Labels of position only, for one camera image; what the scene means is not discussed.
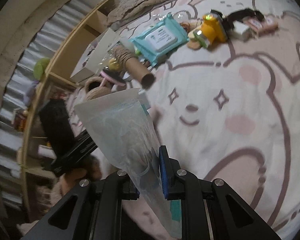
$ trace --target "pink cheek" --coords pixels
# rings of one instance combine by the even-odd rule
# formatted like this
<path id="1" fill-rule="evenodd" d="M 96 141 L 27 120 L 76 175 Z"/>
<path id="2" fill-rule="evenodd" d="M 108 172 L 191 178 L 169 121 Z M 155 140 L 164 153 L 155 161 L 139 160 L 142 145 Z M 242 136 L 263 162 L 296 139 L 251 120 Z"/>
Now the pink cheek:
<path id="1" fill-rule="evenodd" d="M 249 135 L 253 132 L 256 124 L 244 114 L 233 115 L 225 120 L 226 128 L 237 134 Z"/>
<path id="2" fill-rule="evenodd" d="M 251 83 L 252 85 L 258 85 L 261 81 L 261 73 L 253 66 L 246 65 L 240 68 L 239 74 L 243 81 Z"/>

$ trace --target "wipes label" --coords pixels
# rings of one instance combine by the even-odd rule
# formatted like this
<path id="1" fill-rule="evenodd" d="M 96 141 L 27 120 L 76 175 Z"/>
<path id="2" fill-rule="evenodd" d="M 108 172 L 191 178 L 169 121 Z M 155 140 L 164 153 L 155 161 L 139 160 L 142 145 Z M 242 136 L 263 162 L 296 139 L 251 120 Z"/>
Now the wipes label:
<path id="1" fill-rule="evenodd" d="M 166 26 L 162 26 L 146 36 L 154 50 L 160 52 L 168 47 L 170 44 L 176 42 L 177 37 L 174 36 Z"/>

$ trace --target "plastic wrapper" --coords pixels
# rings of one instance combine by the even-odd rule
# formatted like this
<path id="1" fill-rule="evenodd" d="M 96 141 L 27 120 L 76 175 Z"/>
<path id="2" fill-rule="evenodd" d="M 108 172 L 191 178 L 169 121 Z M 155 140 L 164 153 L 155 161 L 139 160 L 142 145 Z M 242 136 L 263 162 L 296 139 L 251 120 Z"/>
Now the plastic wrapper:
<path id="1" fill-rule="evenodd" d="M 156 25 L 158 22 L 160 22 L 161 20 L 163 20 L 167 15 L 162 15 L 162 14 L 153 14 L 151 16 L 150 22 L 151 22 L 151 26 Z"/>
<path id="2" fill-rule="evenodd" d="M 181 238 L 181 221 L 172 220 L 171 202 L 162 193 L 153 123 L 137 100 L 138 89 L 129 90 L 82 103 L 75 111 L 108 161 L 129 174 L 169 234 Z"/>
<path id="3" fill-rule="evenodd" d="M 178 12 L 173 14 L 173 18 L 178 22 L 188 22 L 189 21 L 189 16 L 186 12 Z"/>
<path id="4" fill-rule="evenodd" d="M 128 40 L 127 37 L 120 37 L 119 39 L 115 40 L 107 49 L 107 52 L 105 53 L 100 65 L 103 65 L 104 68 L 108 68 L 110 71 L 120 71 L 123 67 L 119 68 L 116 64 L 118 61 L 114 57 L 113 48 L 122 45 L 128 50 L 134 52 L 135 48 L 134 45 Z"/>

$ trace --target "bedsheet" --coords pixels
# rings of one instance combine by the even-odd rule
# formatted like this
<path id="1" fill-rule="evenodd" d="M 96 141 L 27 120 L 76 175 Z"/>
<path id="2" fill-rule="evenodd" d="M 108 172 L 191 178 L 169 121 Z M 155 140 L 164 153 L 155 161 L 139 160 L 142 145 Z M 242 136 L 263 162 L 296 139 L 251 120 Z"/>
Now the bedsheet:
<path id="1" fill-rule="evenodd" d="M 183 45 L 153 72 L 147 92 L 171 158 L 200 179 L 224 179 L 279 234 L 300 228 L 300 8 L 294 0 L 174 0 L 119 30 L 132 37 L 152 15 L 200 18 L 250 7 L 279 23 L 271 35 L 229 40 L 208 51 Z M 140 86 L 132 80 L 134 87 Z M 143 199 L 128 214 L 170 239 Z"/>

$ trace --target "label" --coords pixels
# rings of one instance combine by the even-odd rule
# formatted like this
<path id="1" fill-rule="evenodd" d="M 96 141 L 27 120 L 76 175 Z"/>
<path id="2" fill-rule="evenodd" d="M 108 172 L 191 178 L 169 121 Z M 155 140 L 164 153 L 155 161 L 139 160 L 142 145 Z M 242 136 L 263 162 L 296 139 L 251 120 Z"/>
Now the label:
<path id="1" fill-rule="evenodd" d="M 266 18 L 266 23 L 271 25 L 274 23 L 274 21 L 271 18 Z"/>
<path id="2" fill-rule="evenodd" d="M 262 29 L 262 24 L 259 21 L 255 19 L 250 19 L 249 22 L 257 29 Z"/>
<path id="3" fill-rule="evenodd" d="M 177 41 L 177 37 L 174 36 L 171 31 L 167 29 L 166 26 L 162 26 L 155 31 L 151 32 L 146 36 L 146 41 L 148 41 L 153 49 L 157 52 L 163 51 L 169 45 Z"/>

